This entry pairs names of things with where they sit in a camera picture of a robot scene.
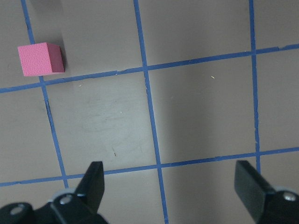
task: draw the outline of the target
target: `cube side face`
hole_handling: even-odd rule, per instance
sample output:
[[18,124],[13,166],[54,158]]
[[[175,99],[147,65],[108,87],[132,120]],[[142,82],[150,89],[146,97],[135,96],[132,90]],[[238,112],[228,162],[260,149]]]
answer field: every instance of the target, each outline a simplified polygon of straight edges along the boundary
[[24,76],[41,76],[52,73],[47,43],[18,47]]
[[52,72],[55,74],[64,72],[64,65],[62,62],[60,47],[55,44],[47,43],[48,52],[50,56],[50,63]]

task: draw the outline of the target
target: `blue grid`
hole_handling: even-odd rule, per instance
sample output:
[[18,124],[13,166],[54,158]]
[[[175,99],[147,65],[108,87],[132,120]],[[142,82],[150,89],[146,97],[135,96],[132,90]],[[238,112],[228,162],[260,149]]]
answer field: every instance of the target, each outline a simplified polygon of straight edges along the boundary
[[[133,0],[133,1],[134,1],[136,23],[137,23],[139,43],[140,43],[140,49],[141,49],[141,56],[142,56],[142,67],[130,68],[130,69],[127,69],[127,70],[124,70],[124,71],[109,71],[109,72],[101,72],[101,73],[95,73],[95,74],[81,75],[81,76],[76,76],[76,77],[59,78],[59,79],[54,79],[54,80],[49,80],[49,81],[44,81],[43,77],[39,77],[39,83],[26,84],[26,85],[21,85],[21,86],[14,86],[14,87],[9,87],[9,88],[0,88],[0,93],[12,92],[12,91],[21,91],[21,90],[25,90],[25,89],[32,89],[32,88],[38,88],[38,87],[40,87],[42,89],[43,97],[44,97],[44,101],[45,101],[45,105],[46,105],[46,109],[47,109],[47,114],[48,114],[48,118],[49,118],[49,123],[50,123],[50,127],[51,127],[52,138],[53,138],[53,141],[54,141],[56,154],[57,154],[57,159],[58,159],[61,174],[62,174],[61,176],[56,176],[56,177],[38,178],[38,179],[15,181],[15,182],[4,182],[4,183],[0,183],[0,187],[12,186],[12,185],[15,185],[15,184],[30,184],[30,183],[37,183],[37,182],[50,182],[50,181],[62,180],[62,181],[64,181],[64,186],[67,188],[68,187],[68,182],[67,182],[68,179],[81,178],[84,175],[84,174],[66,175],[66,173],[65,173],[63,159],[62,159],[62,156],[61,156],[61,153],[60,153],[57,134],[56,134],[56,131],[55,131],[54,121],[53,121],[53,118],[52,118],[52,114],[51,114],[51,111],[50,111],[50,105],[49,105],[49,102],[48,102],[48,94],[47,94],[47,89],[46,89],[47,85],[78,81],[78,80],[83,80],[83,79],[86,79],[86,78],[99,78],[99,77],[122,75],[122,74],[128,74],[128,73],[134,73],[134,72],[140,72],[140,71],[142,71],[144,73],[144,77],[145,77],[145,85],[146,85],[146,91],[147,91],[147,97],[148,97],[148,106],[149,106],[149,115],[150,115],[150,122],[151,122],[152,134],[153,134],[155,154],[156,154],[156,165],[133,167],[133,168],[124,168],[124,169],[116,169],[116,170],[108,170],[108,171],[105,171],[105,174],[110,175],[110,174],[126,173],[126,172],[140,171],[140,170],[156,169],[157,172],[158,172],[158,178],[159,178],[159,185],[160,185],[160,191],[161,191],[161,201],[162,201],[162,207],[163,207],[163,212],[164,212],[165,224],[168,223],[168,214],[167,214],[167,206],[166,206],[166,199],[165,199],[165,192],[164,192],[162,168],[255,157],[256,158],[256,168],[259,172],[261,172],[260,156],[271,155],[271,154],[280,154],[280,153],[289,153],[289,152],[298,152],[299,151],[299,147],[269,150],[269,151],[262,151],[262,152],[260,151],[260,142],[259,142],[259,133],[258,133],[258,93],[257,93],[256,56],[258,54],[267,54],[267,53],[271,53],[271,52],[299,49],[299,44],[288,45],[288,46],[285,46],[283,48],[272,47],[272,48],[265,48],[265,49],[256,49],[255,28],[254,28],[254,3],[253,3],[253,0],[249,0],[251,51],[231,53],[231,54],[223,54],[223,55],[216,55],[216,56],[209,56],[209,57],[196,58],[196,59],[179,61],[179,62],[172,62],[172,63],[163,63],[163,64],[150,65],[150,66],[147,65],[147,61],[146,61],[146,51],[145,51],[145,46],[144,46],[144,39],[143,39],[143,33],[142,33],[142,22],[141,22],[141,17],[140,17],[140,12],[139,12],[138,0]],[[22,4],[24,16],[25,16],[25,22],[26,22],[26,25],[27,25],[27,28],[28,28],[28,37],[29,37],[29,40],[30,40],[30,44],[34,44],[35,41],[34,41],[34,36],[33,36],[32,28],[31,28],[31,24],[30,24],[29,14],[28,14],[27,6],[26,6],[26,1],[21,0],[21,4]],[[160,154],[159,154],[159,147],[158,147],[158,141],[157,141],[157,132],[156,132],[156,125],[155,125],[153,104],[152,104],[152,98],[151,98],[151,92],[150,92],[150,80],[149,80],[148,71],[149,70],[157,70],[157,69],[163,69],[163,68],[183,66],[183,65],[189,65],[189,64],[211,62],[211,61],[217,61],[217,60],[223,60],[223,59],[230,59],[230,58],[236,58],[236,57],[246,57],[246,56],[251,57],[251,63],[252,63],[254,126],[255,126],[256,151],[254,153],[226,155],[226,156],[218,156],[218,157],[213,157],[213,158],[197,159],[197,160],[190,160],[190,161],[181,161],[181,162],[174,162],[174,163],[161,163]]]

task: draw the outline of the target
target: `vertical blue line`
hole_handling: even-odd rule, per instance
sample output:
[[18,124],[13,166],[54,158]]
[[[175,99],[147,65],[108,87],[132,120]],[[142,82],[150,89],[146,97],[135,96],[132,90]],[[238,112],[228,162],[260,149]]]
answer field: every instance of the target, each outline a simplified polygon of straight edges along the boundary
[[147,93],[148,105],[149,105],[149,117],[150,117],[150,124],[151,124],[151,129],[152,129],[152,134],[153,134],[164,222],[165,222],[165,224],[168,224],[168,213],[167,213],[167,206],[166,206],[163,174],[162,174],[162,168],[161,168],[161,160],[160,160],[159,145],[158,145],[158,139],[157,139],[155,116],[154,116],[153,102],[152,102],[151,91],[150,91],[150,78],[149,78],[149,72],[148,72],[148,68],[147,68],[148,65],[147,65],[147,61],[146,61],[145,45],[144,45],[144,38],[143,38],[143,32],[142,32],[142,24],[141,24],[138,0],[134,0],[134,9],[135,9],[141,58],[142,58],[142,67],[143,67],[144,78],[145,78],[146,93]]
[[[29,17],[29,14],[28,14],[26,1],[21,0],[21,4],[22,4],[22,8],[23,8],[23,13],[24,13],[24,16],[25,16],[25,22],[26,22],[26,25],[27,25],[27,31],[28,31],[30,44],[35,44],[35,40],[34,40],[34,36],[33,36],[33,32],[32,32],[32,27],[31,27],[31,23],[30,23],[30,17]],[[50,110],[46,85],[44,83],[43,77],[39,77],[39,81],[40,81],[41,88],[42,88],[42,91],[43,91],[43,98],[44,98],[45,104],[46,104],[48,119],[49,119],[49,122],[50,122],[50,127],[51,127],[51,132],[52,132],[52,138],[53,138],[53,141],[54,141],[54,146],[55,146],[56,155],[57,155],[57,159],[58,159],[59,166],[60,166],[61,175],[62,175],[62,178],[63,178],[63,181],[64,181],[64,187],[68,188],[69,185],[68,185],[68,182],[67,182],[65,169],[64,169],[64,164],[63,164],[62,156],[61,156],[61,153],[60,153],[59,143],[58,143],[58,139],[57,139],[57,135],[56,135],[55,127],[54,127],[54,122],[53,122],[53,118],[52,118],[52,114],[51,114],[51,110]]]
[[260,137],[258,132],[258,95],[257,95],[257,71],[256,71],[256,37],[254,28],[254,4],[249,0],[249,17],[250,17],[250,41],[251,41],[251,64],[252,64],[252,84],[253,84],[253,107],[254,107],[254,128],[256,139],[256,169],[261,173],[260,161]]

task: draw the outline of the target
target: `silver bolt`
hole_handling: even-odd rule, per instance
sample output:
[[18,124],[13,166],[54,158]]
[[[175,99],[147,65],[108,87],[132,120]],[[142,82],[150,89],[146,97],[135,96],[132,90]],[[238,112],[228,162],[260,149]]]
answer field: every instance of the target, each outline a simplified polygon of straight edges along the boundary
[[296,200],[296,195],[294,195],[291,192],[285,192],[283,194],[283,196],[284,196],[284,199],[287,200],[287,201],[294,202]]
[[24,209],[24,205],[23,204],[19,204],[17,207],[14,207],[13,209],[11,209],[10,214],[12,216],[17,215],[19,213],[21,213]]
[[67,204],[71,201],[71,195],[66,195],[65,197],[60,199],[60,204]]

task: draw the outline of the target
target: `square tile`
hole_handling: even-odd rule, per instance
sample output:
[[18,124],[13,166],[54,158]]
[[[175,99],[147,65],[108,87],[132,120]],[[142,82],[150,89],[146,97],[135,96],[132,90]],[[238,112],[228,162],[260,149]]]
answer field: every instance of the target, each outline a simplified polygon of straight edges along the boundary
[[[246,158],[255,167],[255,158]],[[163,169],[169,224],[253,224],[234,189],[236,160]]]
[[255,151],[250,57],[149,76],[162,162]]
[[255,1],[256,47],[284,47],[299,43],[299,2]]
[[0,94],[0,182],[60,176],[40,88]]
[[[79,179],[68,181],[71,187],[79,183]],[[114,224],[164,223],[157,170],[105,175],[105,193],[98,212]]]
[[299,146],[299,50],[257,56],[262,151]]
[[24,77],[18,46],[29,44],[21,2],[0,2],[0,88],[38,83],[36,77]]
[[47,86],[67,174],[156,163],[141,72]]
[[45,80],[142,66],[133,1],[27,1],[36,43],[60,45],[65,74]]
[[250,51],[247,0],[140,0],[149,65]]
[[263,177],[273,186],[286,187],[299,193],[299,152],[261,156]]
[[64,189],[63,181],[16,184],[0,187],[0,208],[16,202],[27,202],[33,209],[44,206],[52,196]]

